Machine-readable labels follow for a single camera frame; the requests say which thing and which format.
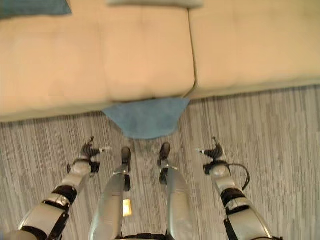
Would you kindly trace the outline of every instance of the blue towel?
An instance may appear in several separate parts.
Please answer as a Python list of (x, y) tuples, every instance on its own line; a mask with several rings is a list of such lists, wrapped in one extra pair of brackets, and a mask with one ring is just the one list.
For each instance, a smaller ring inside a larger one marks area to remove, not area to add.
[(161, 98), (121, 103), (103, 110), (132, 139), (155, 139), (173, 133), (188, 98)]
[(0, 0), (0, 19), (25, 15), (71, 14), (66, 0)]

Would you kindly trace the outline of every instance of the gray striped carpet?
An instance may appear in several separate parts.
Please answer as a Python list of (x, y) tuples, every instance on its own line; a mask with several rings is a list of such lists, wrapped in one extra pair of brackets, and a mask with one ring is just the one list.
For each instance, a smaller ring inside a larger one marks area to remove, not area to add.
[[(162, 142), (172, 145), (171, 160), (185, 176), (196, 212), (197, 239), (227, 239), (223, 205), (195, 152), (210, 148), (212, 136), (224, 145), (227, 160), (246, 165), (248, 198), (276, 236), (320, 239), (320, 86), (266, 91), (191, 102), (177, 131), (155, 140), (130, 140), (102, 113), (0, 124), (0, 231), (14, 230), (23, 216), (66, 175), (89, 136), (111, 146), (101, 155), (92, 178), (70, 211), (65, 240), (88, 239), (99, 195), (120, 163), (123, 146), (132, 150), (133, 215), (123, 221), (124, 235), (164, 233), (166, 192), (159, 185), (157, 157)], [(233, 169), (243, 183), (245, 173)]]

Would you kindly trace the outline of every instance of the sofa cushion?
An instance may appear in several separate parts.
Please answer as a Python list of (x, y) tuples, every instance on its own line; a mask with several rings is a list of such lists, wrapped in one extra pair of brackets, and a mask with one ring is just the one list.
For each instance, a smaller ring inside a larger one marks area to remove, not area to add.
[(72, 15), (0, 21), (0, 122), (182, 96), (194, 84), (185, 9), (72, 0)]
[(320, 83), (318, 0), (204, 0), (190, 28), (192, 98)]

